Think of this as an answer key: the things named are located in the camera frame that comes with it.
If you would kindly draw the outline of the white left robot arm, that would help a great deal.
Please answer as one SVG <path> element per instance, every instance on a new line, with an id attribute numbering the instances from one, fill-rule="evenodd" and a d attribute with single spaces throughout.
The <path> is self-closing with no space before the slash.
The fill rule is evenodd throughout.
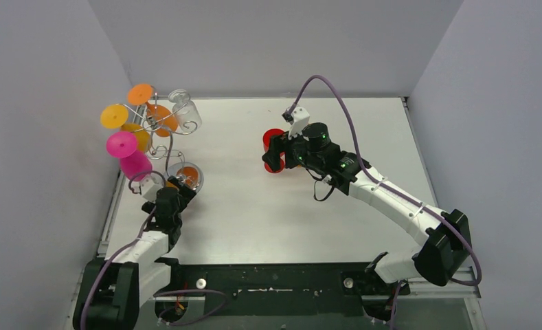
<path id="1" fill-rule="evenodd" d="M 142 305 L 158 291 L 177 295 L 183 277 L 160 261 L 181 236 L 181 212 L 196 197 L 202 174 L 182 168 L 166 185 L 148 175 L 139 192 L 147 214 L 135 238 L 112 255 L 89 261 L 78 292 L 74 329 L 134 329 Z"/>

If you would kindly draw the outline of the clear wine glass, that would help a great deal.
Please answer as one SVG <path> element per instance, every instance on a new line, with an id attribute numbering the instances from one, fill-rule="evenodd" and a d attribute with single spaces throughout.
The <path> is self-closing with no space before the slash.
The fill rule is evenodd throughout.
<path id="1" fill-rule="evenodd" d="M 168 100 L 172 103 L 172 114 L 185 134 L 195 132 L 202 125 L 196 104 L 186 90 L 172 91 L 168 95 Z"/>

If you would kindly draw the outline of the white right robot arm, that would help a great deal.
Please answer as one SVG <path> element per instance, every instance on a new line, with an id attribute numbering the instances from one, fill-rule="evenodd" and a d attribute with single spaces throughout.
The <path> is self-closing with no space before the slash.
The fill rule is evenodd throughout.
<path id="1" fill-rule="evenodd" d="M 428 206 L 406 193 L 368 161 L 332 142 L 324 123 L 309 124 L 295 137 L 287 131 L 271 136 L 262 160 L 273 171 L 301 166 L 315 172 L 315 179 L 372 206 L 416 242 L 404 252 L 382 252 L 368 265 L 366 284 L 374 294 L 418 277 L 445 286 L 470 254 L 465 214 Z"/>

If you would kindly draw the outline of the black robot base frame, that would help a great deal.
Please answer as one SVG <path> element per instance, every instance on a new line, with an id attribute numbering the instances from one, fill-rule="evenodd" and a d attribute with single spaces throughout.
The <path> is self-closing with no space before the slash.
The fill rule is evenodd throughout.
<path id="1" fill-rule="evenodd" d="M 388 321 L 407 283 L 386 284 L 368 263 L 181 265 L 148 304 L 159 325 L 207 316 L 368 315 Z"/>

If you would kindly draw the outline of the red wine glass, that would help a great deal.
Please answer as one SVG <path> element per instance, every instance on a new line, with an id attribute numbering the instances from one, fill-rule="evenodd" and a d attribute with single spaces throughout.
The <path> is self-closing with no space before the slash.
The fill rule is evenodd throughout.
<path id="1" fill-rule="evenodd" d="M 271 138 L 282 135 L 283 133 L 284 131 L 282 129 L 273 128 L 273 129 L 269 129 L 263 134 L 262 143 L 263 143 L 263 149 L 265 153 L 269 150 Z M 264 163 L 264 168 L 267 172 L 273 173 L 273 174 L 281 172 L 284 169 L 284 153 L 281 154 L 280 163 L 281 163 L 280 170 L 273 170 L 267 163 Z"/>

